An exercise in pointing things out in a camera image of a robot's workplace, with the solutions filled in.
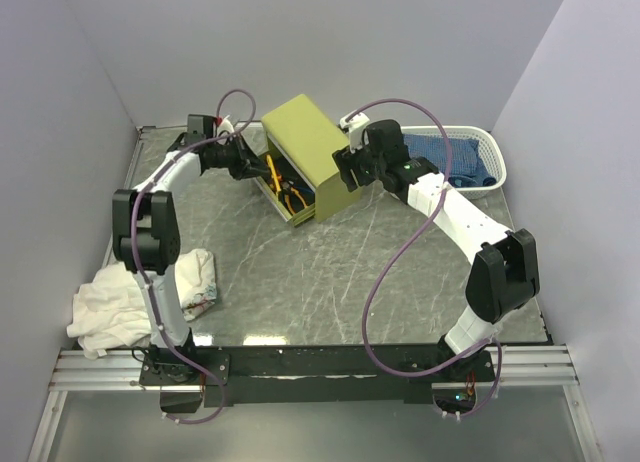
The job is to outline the green metal drawer cabinet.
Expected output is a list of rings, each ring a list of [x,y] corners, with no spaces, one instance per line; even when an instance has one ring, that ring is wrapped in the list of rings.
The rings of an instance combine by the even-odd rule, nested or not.
[[[362,191],[349,192],[341,181],[332,154],[348,146],[347,136],[306,95],[301,94],[261,118],[266,148],[282,180],[290,181],[302,193],[308,207],[291,215],[270,186],[270,174],[257,185],[290,225],[308,220],[322,222],[359,201]]]

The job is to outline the yellow utility knife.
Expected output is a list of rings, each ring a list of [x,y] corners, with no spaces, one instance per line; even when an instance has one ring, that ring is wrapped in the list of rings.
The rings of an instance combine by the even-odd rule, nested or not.
[[[270,172],[270,178],[271,178],[270,186],[273,188],[275,195],[279,197],[281,193],[280,179],[279,179],[279,175],[277,173],[276,167],[274,165],[273,158],[270,154],[267,154],[265,156],[265,160]]]

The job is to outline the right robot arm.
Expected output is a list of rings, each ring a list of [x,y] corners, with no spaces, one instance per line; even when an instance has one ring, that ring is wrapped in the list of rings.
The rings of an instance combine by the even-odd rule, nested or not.
[[[359,113],[343,117],[338,126],[349,144],[332,157],[347,189],[381,182],[443,231],[470,264],[467,306],[441,339],[435,367],[445,378],[460,380],[473,367],[472,355],[491,342],[498,323],[539,293],[535,238],[491,219],[450,183],[444,172],[454,154],[450,139],[443,140],[444,161],[436,163],[406,145],[395,120],[372,122]]]

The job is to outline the yellow black pliers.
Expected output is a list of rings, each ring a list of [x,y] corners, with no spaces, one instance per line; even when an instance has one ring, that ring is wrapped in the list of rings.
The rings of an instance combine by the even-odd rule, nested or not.
[[[284,204],[284,206],[286,207],[286,209],[291,215],[295,215],[300,210],[303,210],[308,207],[308,203],[306,199],[303,197],[299,189],[298,191],[299,191],[298,194],[286,194],[282,191],[280,193],[281,202]]]

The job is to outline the orange black pliers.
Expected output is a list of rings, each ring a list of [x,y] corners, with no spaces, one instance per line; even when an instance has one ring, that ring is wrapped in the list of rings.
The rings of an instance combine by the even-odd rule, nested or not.
[[[299,193],[298,189],[290,181],[287,181],[287,180],[282,180],[280,182],[280,188],[281,188],[281,191],[286,193],[286,194],[298,194]]]

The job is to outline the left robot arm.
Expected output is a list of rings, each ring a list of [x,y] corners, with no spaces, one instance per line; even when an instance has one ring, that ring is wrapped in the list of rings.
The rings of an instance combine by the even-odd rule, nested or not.
[[[112,250],[143,297],[151,324],[147,364],[175,383],[207,370],[199,363],[177,290],[181,251],[175,198],[211,169],[226,169],[236,180],[269,173],[229,117],[190,115],[184,132],[143,182],[119,189],[112,198]]]

